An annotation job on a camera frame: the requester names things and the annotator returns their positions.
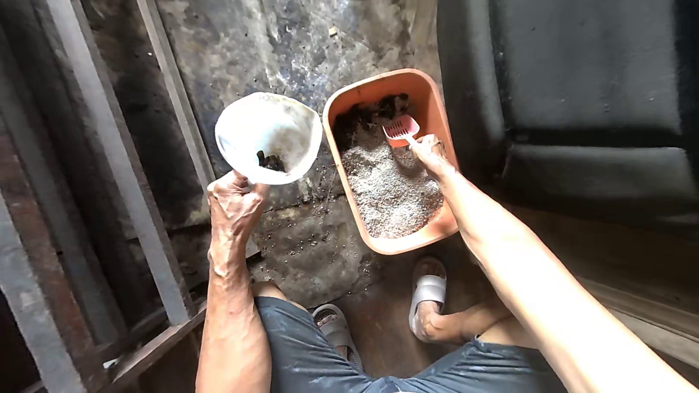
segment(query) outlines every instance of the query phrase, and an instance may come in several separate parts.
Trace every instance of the foot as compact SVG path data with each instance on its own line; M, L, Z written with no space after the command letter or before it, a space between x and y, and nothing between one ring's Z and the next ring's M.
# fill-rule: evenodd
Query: foot
M324 324L326 324L326 323L328 323L328 322L331 322L331 321L334 321L334 320L336 320L336 319L338 319L338 318L339 318L339 317L338 317L336 314L333 314L332 310L326 310L326 311L322 311L321 313L319 313L318 315L316 315L316 318L315 318L316 321L315 321L315 323L316 323L316 324L318 325L318 327L320 328L320 327L323 326ZM346 345L340 345L340 346L337 346L337 347L335 347L335 348L338 350L338 352L340 353L340 355L342 355L342 356L345 358L345 360L349 360L349 359L347 358L347 348L348 348L348 347L347 347Z
M447 272L444 266L436 259L425 259L416 266L413 276L413 283L422 276L437 276L446 279ZM433 318L440 314L440 304L436 301L423 301L417 305L415 312L415 336L425 343L435 343L437 339L437 328L433 325Z

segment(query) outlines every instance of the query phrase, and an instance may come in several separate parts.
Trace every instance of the paint-stained shorts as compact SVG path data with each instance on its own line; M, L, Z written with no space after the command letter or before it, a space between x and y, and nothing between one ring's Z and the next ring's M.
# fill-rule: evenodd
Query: paint-stained shorts
M412 378L371 378L326 341L308 312L257 297L272 352L272 393L565 392L538 350L474 340Z

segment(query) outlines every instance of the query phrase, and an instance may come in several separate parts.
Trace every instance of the orange litter box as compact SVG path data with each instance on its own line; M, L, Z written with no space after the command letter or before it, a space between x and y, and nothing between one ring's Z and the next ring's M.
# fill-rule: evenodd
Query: orange litter box
M352 209L354 220L359 227L359 233L364 242L372 250L386 255L400 254L402 252L424 247L425 245L439 241L450 236L456 231L456 219L452 214L449 205L444 202L435 217L417 232L400 238L375 238L366 230L366 226L359 213L350 183L347 180L347 173L340 159L340 151L335 142L333 125L335 118L347 112L357 103L371 105L378 102L383 97L394 94L406 93L410 97L410 103L415 109L411 113L420 126L420 131L415 138L427 134L435 134L445 144L447 159L456 168L456 154L452 135L449 132L447 113L440 97L439 89L434 80L426 73L416 69L401 69L382 73L371 78L361 80L349 85L335 94L325 104L323 111L323 128L328 138L330 150L337 166L340 179L343 182L349 206Z

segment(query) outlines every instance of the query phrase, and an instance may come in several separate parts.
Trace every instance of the elderly hand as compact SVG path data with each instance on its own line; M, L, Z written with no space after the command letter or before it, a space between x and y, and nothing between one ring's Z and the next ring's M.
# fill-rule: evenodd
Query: elderly hand
M453 168L447 160L444 143L439 138L429 134L419 138L417 142L410 150L430 176L439 180L446 169Z
M262 205L268 189L268 185L258 183L250 190L247 178L236 171L209 184L209 258L215 268L218 264L227 264L231 260L234 247L240 247L244 252L247 238L262 215Z

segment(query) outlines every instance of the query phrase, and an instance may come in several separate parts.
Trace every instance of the slide sandal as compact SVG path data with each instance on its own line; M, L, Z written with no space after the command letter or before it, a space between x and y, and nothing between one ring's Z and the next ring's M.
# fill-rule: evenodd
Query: slide sandal
M313 321L317 324L324 318L330 315L337 315L335 320L327 322L320 327L320 331L325 336L325 339L334 347L347 347L347 360L357 370L363 372L364 368L361 364L359 352L357 352L350 336L350 328L347 325L345 314L333 304L324 304L313 311Z
M413 270L413 283L415 291L412 293L412 302L410 304L410 314L408 314L408 323L410 330L415 333L415 313L417 305L423 301L436 301L440 304L440 311L444 307L444 300L447 297L447 279L440 276L432 276L431 274L417 277L421 268L425 264L438 264L444 277L447 276L447 271L442 265L442 262L435 257L422 257Z

